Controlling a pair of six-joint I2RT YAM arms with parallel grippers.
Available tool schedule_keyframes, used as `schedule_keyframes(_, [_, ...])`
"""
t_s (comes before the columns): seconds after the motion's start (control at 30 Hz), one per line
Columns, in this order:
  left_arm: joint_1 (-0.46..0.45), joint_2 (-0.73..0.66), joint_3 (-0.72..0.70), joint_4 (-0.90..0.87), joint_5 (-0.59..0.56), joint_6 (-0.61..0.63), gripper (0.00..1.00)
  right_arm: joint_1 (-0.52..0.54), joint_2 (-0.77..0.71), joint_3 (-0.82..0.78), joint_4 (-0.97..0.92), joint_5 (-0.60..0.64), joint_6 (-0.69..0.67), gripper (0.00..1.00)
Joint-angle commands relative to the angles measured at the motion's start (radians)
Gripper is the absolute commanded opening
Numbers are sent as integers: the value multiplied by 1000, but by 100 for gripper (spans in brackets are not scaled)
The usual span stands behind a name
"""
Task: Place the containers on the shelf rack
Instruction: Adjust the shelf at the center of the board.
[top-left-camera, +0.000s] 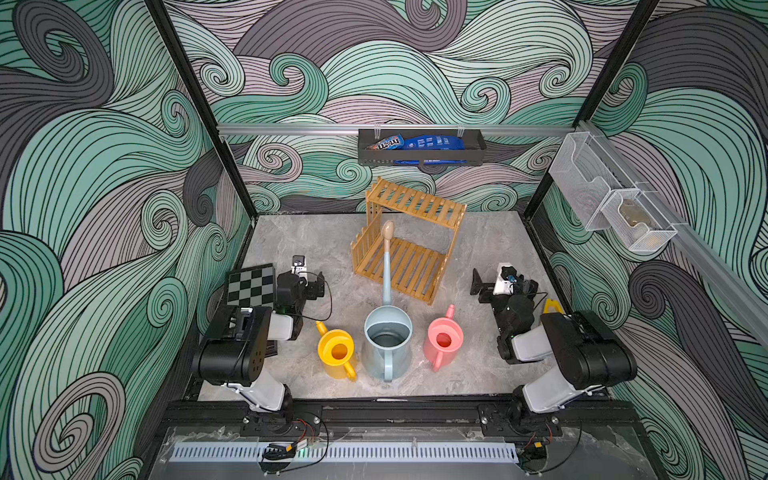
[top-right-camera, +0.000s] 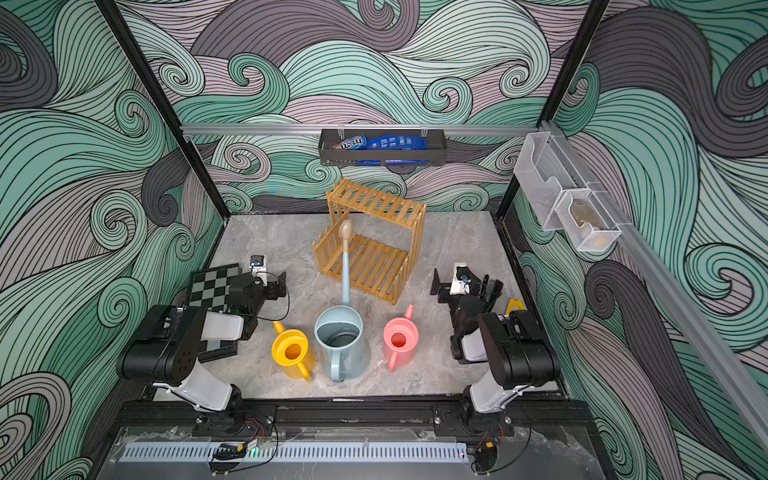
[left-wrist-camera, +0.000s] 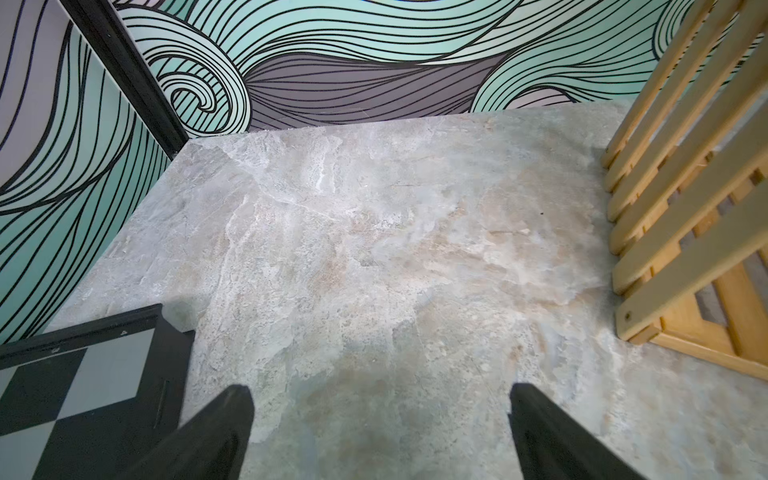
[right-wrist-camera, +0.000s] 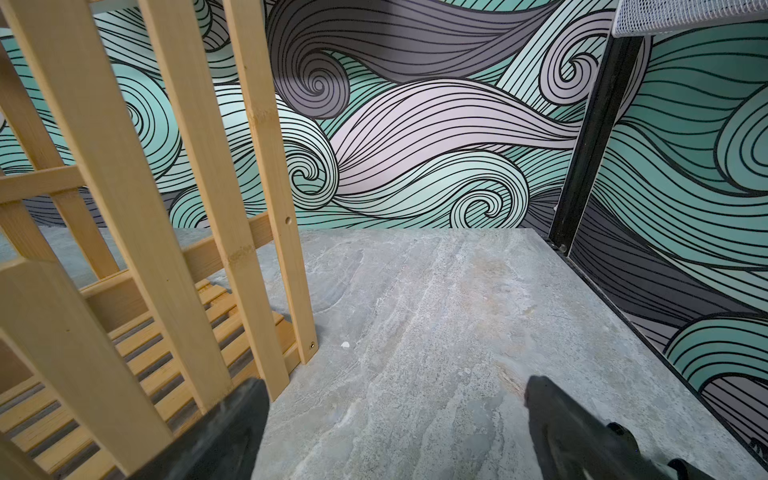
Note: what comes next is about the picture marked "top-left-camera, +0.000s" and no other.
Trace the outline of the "pink watering can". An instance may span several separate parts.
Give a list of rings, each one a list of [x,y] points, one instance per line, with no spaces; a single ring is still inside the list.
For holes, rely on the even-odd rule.
[[[433,372],[449,365],[463,346],[464,333],[454,319],[455,306],[451,304],[442,317],[433,320],[423,343],[423,353]]]

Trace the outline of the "wooden two-tier shelf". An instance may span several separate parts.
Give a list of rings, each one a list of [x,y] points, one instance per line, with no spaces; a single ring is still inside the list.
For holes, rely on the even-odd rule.
[[[452,233],[445,253],[394,236],[385,227],[385,212],[405,214]],[[467,206],[378,178],[365,193],[366,225],[350,244],[353,271],[369,280],[384,281],[384,255],[390,255],[391,288],[434,303],[451,259]]]

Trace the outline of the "yellow watering can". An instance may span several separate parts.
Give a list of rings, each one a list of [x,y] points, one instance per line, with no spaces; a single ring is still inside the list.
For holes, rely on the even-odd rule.
[[[324,322],[315,326],[320,333],[317,354],[326,374],[335,379],[357,380],[355,343],[352,336],[342,329],[330,329]]]

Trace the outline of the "light blue watering can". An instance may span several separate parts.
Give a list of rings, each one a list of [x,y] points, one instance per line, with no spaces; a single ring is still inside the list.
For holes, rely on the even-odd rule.
[[[413,336],[411,318],[392,303],[391,242],[394,232],[394,222],[386,221],[382,227],[382,305],[372,310],[365,320],[365,343],[361,353],[366,373],[372,379],[387,383],[407,372],[412,357],[410,341]]]

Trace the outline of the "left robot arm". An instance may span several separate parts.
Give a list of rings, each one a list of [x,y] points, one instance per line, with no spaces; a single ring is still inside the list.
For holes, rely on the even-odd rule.
[[[270,343],[298,339],[309,300],[325,296],[322,273],[275,272],[271,264],[229,275],[224,305],[214,316],[193,360],[201,380],[241,396],[251,410],[279,413],[290,389],[264,366]]]

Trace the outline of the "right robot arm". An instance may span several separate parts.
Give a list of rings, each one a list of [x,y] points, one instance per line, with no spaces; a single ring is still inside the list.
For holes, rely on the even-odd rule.
[[[633,380],[637,361],[618,336],[593,311],[567,314],[547,294],[538,319],[536,281],[501,263],[496,279],[482,280],[472,271],[470,294],[491,306],[498,336],[497,350],[510,365],[552,358],[555,365],[532,382],[516,388],[511,416],[548,414],[571,401],[606,387]]]

